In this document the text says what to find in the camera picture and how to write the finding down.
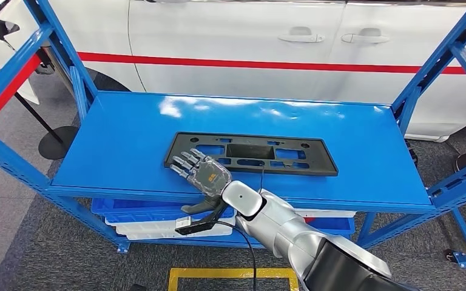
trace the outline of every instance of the black stand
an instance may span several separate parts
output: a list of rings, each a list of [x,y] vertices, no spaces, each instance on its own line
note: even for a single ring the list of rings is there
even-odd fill
[[[463,153],[456,158],[453,167],[455,172],[458,172],[466,167],[466,153]]]
[[[38,152],[46,159],[61,159],[64,158],[69,147],[78,132],[78,128],[74,126],[62,126],[53,130],[46,121],[38,115],[38,113],[29,105],[29,103],[18,92],[15,92],[15,98],[40,122],[47,130],[47,134],[40,140],[38,144]]]

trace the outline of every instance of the car door handle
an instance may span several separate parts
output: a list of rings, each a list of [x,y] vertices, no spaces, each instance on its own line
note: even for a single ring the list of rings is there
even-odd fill
[[[321,42],[325,39],[323,35],[279,35],[278,38],[290,42]]]
[[[312,30],[305,26],[292,27],[288,33],[278,35],[278,38],[290,42],[321,42],[326,39],[323,35],[313,34]]]
[[[344,42],[356,44],[380,44],[390,40],[388,36],[381,34],[379,28],[366,27],[360,30],[359,33],[348,33],[340,37]]]

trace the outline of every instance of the blue shelf top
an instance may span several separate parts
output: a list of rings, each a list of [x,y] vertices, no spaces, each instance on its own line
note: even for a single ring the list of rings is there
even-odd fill
[[[201,193],[163,167],[176,132],[323,139],[336,177],[233,173],[296,207],[432,207],[392,111],[377,104],[100,92],[52,185],[199,201]]]

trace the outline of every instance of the black cable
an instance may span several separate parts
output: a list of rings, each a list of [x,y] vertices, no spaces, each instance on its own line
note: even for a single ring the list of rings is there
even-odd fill
[[[249,249],[251,251],[251,259],[252,259],[252,291],[256,291],[256,259],[254,257],[254,249],[252,248],[251,243],[249,242],[249,238],[245,235],[245,233],[239,229],[238,227],[234,226],[233,224],[229,224],[224,221],[210,221],[211,224],[222,224],[223,226],[229,226],[232,229],[236,230],[239,234],[241,234],[246,242],[248,243]]]

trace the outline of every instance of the plastic crate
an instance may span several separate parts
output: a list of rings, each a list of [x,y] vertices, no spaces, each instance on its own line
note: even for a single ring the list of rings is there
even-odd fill
[[[235,217],[221,218],[220,221],[235,225]],[[110,226],[115,226],[117,233],[126,235],[131,240],[136,239],[158,239],[158,238],[191,238],[203,236],[230,235],[233,230],[229,226],[216,224],[210,230],[193,233],[190,235],[181,235],[175,231],[177,228],[176,220],[165,221],[145,221],[145,222],[120,222],[111,223],[104,221]]]
[[[296,209],[295,212],[302,217],[354,217],[356,211],[321,210],[321,209]]]
[[[330,235],[342,235],[347,238],[355,231],[354,218],[352,217],[319,217],[309,221],[308,224],[321,232],[329,233]]]
[[[146,222],[146,221],[173,221],[185,216],[181,211],[184,204],[176,202],[156,202],[142,200],[103,199],[92,200],[92,212],[102,215],[109,223]],[[211,212],[191,215],[192,219],[201,219]],[[228,207],[221,218],[232,218],[235,210]]]

